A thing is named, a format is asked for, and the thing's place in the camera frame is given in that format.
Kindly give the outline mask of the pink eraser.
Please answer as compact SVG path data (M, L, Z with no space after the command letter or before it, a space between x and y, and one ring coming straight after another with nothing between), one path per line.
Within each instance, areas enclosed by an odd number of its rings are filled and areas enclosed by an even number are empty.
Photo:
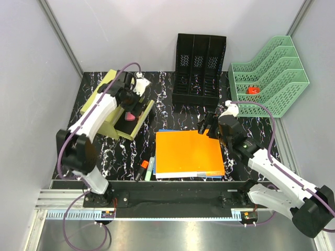
M132 113L130 112L125 113L125 121L136 121L137 119L138 117L134 116Z

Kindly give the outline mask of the black magazine file holder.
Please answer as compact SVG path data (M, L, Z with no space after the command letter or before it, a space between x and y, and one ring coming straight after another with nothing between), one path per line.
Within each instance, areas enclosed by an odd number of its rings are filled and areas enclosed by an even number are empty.
M226 42L225 36L178 34L174 105L217 107Z

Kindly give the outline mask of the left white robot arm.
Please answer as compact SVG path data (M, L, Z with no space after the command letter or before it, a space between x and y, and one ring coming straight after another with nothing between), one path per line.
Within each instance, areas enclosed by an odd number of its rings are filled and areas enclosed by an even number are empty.
M82 178L88 189L95 193L94 199L101 207L112 203L113 194L107 191L108 181L96 166L94 138L106 118L119 107L139 116L149 85L150 81L140 72L117 71L112 80L98 88L93 102L78 121L56 134L58 172L66 167L75 177Z

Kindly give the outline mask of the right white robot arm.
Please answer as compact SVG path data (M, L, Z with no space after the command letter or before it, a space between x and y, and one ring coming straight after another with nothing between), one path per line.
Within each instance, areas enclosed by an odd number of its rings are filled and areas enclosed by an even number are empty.
M326 185L317 187L296 175L259 142L248 137L243 126L231 112L222 115L208 112L198 122L199 134L219 140L236 161L263 175L276 189L248 180L238 190L238 202L243 207L265 206L292 221L309 238L315 238L334 219L334 192Z

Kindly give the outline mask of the black marble desk mat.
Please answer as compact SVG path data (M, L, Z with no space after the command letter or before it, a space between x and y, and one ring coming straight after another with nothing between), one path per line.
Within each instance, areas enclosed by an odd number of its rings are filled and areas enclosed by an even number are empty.
M100 85L107 72L85 72L76 96L69 122L65 128L72 126L80 117L81 109L91 97L95 89ZM166 130L196 130L197 122L201 120L207 109L205 107L184 106L172 104L172 92L174 72L143 72L145 78L152 84L146 91L146 95L155 101L153 113L149 115L141 126L133 141L120 138L112 139L98 134L94 139L94 146L98 153L97 167L108 180L130 181L134 179L139 165L144 160L155 156L155 135L159 129ZM222 72L220 79L220 101L216 112L222 112L224 101L229 97L228 76ZM266 148L272 134L269 118L238 118L248 136L253 137ZM228 151L221 147L224 160L225 175L220 179L212 178L181 178L165 179L171 181L245 181L253 179L267 181L267 179L237 163Z

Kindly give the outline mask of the small red object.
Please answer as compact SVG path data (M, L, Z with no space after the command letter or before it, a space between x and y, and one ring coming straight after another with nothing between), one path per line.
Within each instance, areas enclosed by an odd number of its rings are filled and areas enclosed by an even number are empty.
M248 94L248 95L256 95L256 94L258 94L259 92L260 92L260 88L259 88L259 87L249 87L249 88L247 89L246 94Z

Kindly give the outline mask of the pale green highlighter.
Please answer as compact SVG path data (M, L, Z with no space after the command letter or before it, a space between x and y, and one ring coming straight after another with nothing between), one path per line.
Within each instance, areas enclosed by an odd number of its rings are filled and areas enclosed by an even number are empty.
M150 181L152 173L153 173L154 165L155 165L155 157L150 157L149 165L147 167L147 171L146 171L144 181Z

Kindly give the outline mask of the orange black highlighter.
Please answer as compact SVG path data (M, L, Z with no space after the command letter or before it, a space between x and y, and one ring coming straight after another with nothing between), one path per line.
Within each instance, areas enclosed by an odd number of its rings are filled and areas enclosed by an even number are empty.
M147 170L149 166L149 162L148 161L143 161L142 164L140 165L138 172L135 176L135 182L138 182L140 180L140 178L142 177L143 173Z

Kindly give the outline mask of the green mesh file organizer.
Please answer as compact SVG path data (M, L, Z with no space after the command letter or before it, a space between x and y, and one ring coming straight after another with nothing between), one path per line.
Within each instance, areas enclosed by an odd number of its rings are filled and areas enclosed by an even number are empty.
M290 36L274 36L250 62L231 63L228 79L241 117L281 118L309 85ZM249 87L260 92L248 95Z

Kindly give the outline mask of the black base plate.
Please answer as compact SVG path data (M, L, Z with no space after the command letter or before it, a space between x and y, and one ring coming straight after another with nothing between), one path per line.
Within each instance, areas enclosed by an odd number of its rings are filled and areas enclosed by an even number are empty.
M110 181L104 195L86 195L84 206L131 208L152 203L254 208L242 193L244 185L244 181Z

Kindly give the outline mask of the aluminium frame rail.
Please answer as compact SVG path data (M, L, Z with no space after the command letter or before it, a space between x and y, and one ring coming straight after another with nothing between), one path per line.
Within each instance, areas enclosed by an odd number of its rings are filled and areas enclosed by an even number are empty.
M172 222L238 222L239 225L255 227L266 224L260 222L260 212L267 208L254 205L254 208L231 208L208 205L169 206L145 203L131 208L114 206L84 206L86 195L79 190L43 189L40 192L35 216L29 231L24 250L37 250L42 230L47 219L61 221L172 221Z

